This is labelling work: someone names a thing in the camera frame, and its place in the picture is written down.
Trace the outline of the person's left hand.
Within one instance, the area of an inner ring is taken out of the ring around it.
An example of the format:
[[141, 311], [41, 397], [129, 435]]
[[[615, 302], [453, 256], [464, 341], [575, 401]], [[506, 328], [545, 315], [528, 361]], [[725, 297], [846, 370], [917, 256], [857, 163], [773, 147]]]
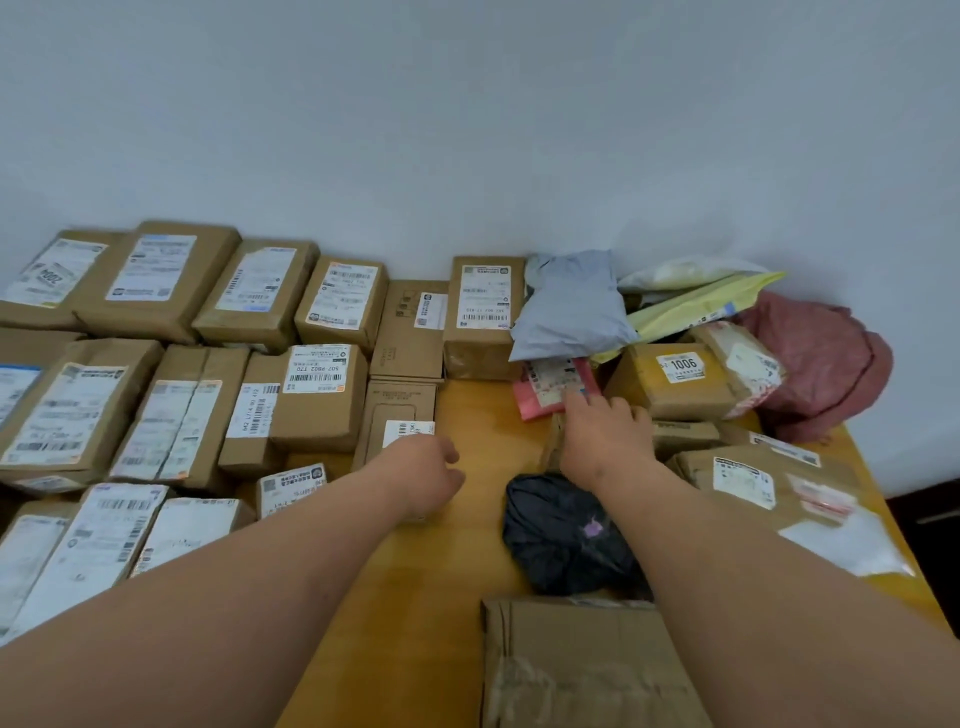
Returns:
[[434, 476], [439, 460], [435, 436], [403, 436], [382, 449], [368, 465], [397, 523], [435, 513]]

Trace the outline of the person's right hand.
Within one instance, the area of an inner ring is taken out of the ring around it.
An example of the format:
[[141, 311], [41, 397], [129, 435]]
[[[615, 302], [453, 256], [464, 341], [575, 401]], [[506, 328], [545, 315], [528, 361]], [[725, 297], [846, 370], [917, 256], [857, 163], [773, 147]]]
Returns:
[[639, 482], [657, 467], [648, 412], [620, 396], [564, 392], [560, 470], [584, 491], [603, 500]]

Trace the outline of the person's right forearm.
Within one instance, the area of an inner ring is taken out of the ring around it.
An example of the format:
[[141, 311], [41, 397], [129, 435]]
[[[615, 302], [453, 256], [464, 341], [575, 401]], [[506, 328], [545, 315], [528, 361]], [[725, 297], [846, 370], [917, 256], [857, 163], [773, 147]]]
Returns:
[[572, 476], [627, 538], [716, 728], [960, 728], [960, 641], [644, 458]]

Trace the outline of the person's left forearm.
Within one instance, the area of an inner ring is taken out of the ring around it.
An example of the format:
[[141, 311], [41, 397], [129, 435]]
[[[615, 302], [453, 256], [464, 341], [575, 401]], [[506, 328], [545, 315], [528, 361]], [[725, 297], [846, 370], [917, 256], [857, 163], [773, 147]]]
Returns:
[[0, 728], [275, 728], [409, 513], [398, 465], [107, 589], [0, 649]]

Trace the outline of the black plastic bag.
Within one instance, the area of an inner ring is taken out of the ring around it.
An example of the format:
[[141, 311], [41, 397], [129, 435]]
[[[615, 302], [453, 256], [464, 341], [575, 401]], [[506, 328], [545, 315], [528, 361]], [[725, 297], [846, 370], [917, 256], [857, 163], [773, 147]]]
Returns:
[[501, 536], [537, 594], [566, 598], [609, 590], [653, 600], [637, 557], [599, 499], [562, 475], [511, 479]]

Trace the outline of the small pink mailer bag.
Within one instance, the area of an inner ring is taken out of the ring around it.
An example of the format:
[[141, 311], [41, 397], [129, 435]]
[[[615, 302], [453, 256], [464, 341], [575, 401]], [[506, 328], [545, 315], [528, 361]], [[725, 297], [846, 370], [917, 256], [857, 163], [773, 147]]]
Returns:
[[585, 396], [600, 396], [594, 371], [586, 358], [551, 357], [525, 362], [518, 380], [511, 383], [513, 399], [523, 422], [565, 411], [565, 395], [576, 389]]

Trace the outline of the grey plastic mailer bag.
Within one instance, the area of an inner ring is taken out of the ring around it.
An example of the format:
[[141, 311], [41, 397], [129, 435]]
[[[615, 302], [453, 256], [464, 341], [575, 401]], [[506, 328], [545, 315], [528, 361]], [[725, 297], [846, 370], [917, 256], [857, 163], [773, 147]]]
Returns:
[[510, 335], [510, 361], [587, 358], [640, 341], [630, 323], [608, 249], [536, 253], [524, 268], [529, 297]]

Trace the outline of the small brown square-label box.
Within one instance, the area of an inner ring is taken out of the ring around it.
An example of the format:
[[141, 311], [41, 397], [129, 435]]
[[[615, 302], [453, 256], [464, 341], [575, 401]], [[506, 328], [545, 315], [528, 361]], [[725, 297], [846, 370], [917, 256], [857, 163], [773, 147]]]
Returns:
[[603, 393], [661, 421], [722, 420], [738, 403], [726, 370], [698, 343], [626, 347]]

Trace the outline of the flat brown cardboard box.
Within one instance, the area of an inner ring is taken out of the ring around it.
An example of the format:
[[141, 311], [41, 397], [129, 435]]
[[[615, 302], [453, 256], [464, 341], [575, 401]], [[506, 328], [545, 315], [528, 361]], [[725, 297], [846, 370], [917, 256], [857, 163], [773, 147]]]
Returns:
[[[546, 473], [558, 473], [562, 448], [565, 441], [566, 415], [554, 414], [550, 421], [546, 444], [539, 459], [539, 469]], [[652, 421], [654, 455], [659, 462], [666, 462], [674, 455], [684, 452], [711, 450], [726, 445], [717, 425], [710, 421]]]

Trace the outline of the open worn cardboard box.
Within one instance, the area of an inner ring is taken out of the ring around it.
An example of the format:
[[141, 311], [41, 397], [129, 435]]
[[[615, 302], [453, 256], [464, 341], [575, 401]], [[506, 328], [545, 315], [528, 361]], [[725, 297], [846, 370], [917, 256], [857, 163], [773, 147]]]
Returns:
[[487, 598], [479, 728], [713, 728], [651, 602]]

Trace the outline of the rows of brown cardboard parcels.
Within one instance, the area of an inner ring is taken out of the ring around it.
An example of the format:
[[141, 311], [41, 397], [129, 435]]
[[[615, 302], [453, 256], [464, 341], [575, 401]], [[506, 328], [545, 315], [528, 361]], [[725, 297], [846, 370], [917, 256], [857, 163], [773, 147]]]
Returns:
[[380, 263], [229, 226], [147, 221], [69, 309], [66, 346], [0, 426], [0, 482], [43, 497], [101, 482], [228, 494], [287, 453], [352, 453], [391, 333]]

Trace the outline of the large brown red-striped-label parcel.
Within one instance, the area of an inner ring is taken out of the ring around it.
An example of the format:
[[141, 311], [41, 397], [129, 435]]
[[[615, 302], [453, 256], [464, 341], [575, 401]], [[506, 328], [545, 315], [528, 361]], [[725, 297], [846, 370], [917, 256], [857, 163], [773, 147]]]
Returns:
[[719, 504], [776, 531], [811, 522], [839, 528], [861, 506], [857, 475], [844, 464], [819, 465], [762, 444], [680, 452], [666, 466]]

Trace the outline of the yellow plastic mailer bag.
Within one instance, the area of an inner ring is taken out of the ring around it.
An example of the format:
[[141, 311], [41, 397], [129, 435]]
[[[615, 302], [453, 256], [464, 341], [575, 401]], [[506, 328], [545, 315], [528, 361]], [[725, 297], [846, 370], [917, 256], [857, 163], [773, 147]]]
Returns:
[[768, 286], [786, 275], [786, 271], [734, 273], [634, 311], [627, 315], [627, 322], [636, 332], [637, 343], [656, 343], [749, 310]]

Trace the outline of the white plastic mailer bag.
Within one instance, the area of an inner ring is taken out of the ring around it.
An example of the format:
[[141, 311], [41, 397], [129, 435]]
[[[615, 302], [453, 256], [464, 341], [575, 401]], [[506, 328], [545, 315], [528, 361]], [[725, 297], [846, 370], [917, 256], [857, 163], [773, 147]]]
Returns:
[[713, 284], [729, 276], [765, 274], [760, 264], [729, 256], [690, 255], [628, 273], [618, 279], [622, 293], [672, 292]]

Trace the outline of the tape-wrapped brown parcel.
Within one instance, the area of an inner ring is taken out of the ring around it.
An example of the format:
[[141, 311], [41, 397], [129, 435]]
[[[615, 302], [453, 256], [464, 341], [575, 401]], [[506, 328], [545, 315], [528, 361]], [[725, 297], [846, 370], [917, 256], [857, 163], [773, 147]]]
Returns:
[[786, 380], [786, 369], [750, 331], [729, 321], [692, 327], [681, 340], [705, 346], [721, 364], [734, 406], [725, 421], [745, 415], [766, 402]]

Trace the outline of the thin brown labelled parcel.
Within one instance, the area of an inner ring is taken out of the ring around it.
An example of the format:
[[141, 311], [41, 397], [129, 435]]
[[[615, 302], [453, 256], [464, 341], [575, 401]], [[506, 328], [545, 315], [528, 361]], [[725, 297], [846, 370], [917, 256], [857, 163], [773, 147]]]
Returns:
[[717, 421], [714, 425], [724, 445], [761, 446], [814, 468], [822, 468], [821, 456], [812, 450], [751, 431], [729, 421]]

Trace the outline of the large pink plastic bag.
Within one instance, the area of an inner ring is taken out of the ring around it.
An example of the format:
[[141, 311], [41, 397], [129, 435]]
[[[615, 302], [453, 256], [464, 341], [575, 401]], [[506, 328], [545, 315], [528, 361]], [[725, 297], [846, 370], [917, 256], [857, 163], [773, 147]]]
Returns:
[[765, 432], [780, 441], [824, 440], [874, 405], [893, 373], [892, 348], [843, 306], [763, 291], [732, 321], [786, 370], [758, 407]]

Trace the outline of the clear plastic bag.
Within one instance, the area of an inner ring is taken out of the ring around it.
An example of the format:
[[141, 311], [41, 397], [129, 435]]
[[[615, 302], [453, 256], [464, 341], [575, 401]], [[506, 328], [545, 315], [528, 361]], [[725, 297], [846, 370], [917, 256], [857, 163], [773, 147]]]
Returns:
[[778, 534], [855, 577], [917, 577], [880, 516], [862, 507], [838, 527], [806, 519]]

